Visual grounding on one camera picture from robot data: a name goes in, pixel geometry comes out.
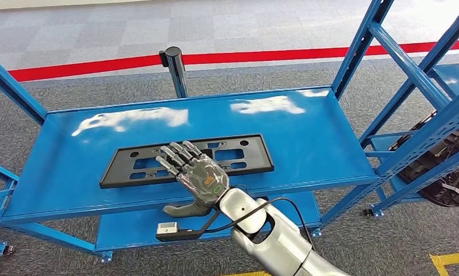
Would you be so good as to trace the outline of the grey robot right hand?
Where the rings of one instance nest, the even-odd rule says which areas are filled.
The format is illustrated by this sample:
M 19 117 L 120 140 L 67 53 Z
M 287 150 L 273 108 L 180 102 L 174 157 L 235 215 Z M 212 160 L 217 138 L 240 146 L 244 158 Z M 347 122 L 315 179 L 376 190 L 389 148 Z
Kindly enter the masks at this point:
M 159 162 L 194 197 L 188 205 L 163 207 L 170 217 L 203 217 L 208 215 L 229 190 L 227 173 L 212 158 L 190 141 L 171 142 L 160 147 L 169 160 L 157 156 Z

